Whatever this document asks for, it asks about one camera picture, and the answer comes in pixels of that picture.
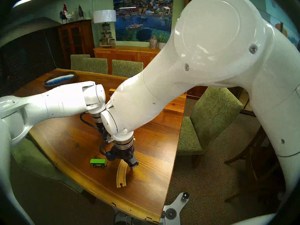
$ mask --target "patterned vase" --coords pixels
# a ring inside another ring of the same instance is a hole
[[[157,38],[156,38],[155,35],[152,35],[152,38],[149,40],[149,43],[150,43],[150,47],[151,47],[152,49],[155,49],[155,48],[156,48],[157,43],[158,43],[158,40],[157,40]]]

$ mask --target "bird figurine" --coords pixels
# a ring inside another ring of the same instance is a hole
[[[81,20],[81,17],[83,17],[83,19],[84,19],[83,11],[82,11],[82,8],[80,5],[78,6],[78,14],[79,14],[80,20]]]
[[[74,9],[72,13],[68,13],[66,10],[62,12],[68,20],[70,20],[75,14],[78,14],[77,9]]]
[[[67,17],[64,15],[62,11],[59,12],[59,18],[62,20],[62,24],[64,24],[64,20],[66,20],[67,23]]]
[[[67,7],[66,7],[66,4],[64,4],[64,9],[62,11],[68,11]]]

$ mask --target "green toy bus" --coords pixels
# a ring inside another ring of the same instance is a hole
[[[106,166],[106,160],[105,159],[91,159],[91,165],[93,167],[96,166]]]

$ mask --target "screw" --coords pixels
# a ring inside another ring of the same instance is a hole
[[[252,44],[249,47],[249,51],[250,51],[251,54],[254,54],[257,51],[257,46],[255,44]]]
[[[189,71],[190,67],[188,66],[188,64],[184,64],[184,70],[185,71]]]

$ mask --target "vase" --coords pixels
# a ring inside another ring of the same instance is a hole
[[[161,50],[166,45],[166,43],[158,43],[158,48]]]
[[[150,47],[151,47],[152,49],[155,49],[155,48],[156,48],[157,43],[158,43],[158,40],[157,40],[157,38],[156,38],[155,35],[152,35],[151,39],[149,40],[149,43],[150,43]]]

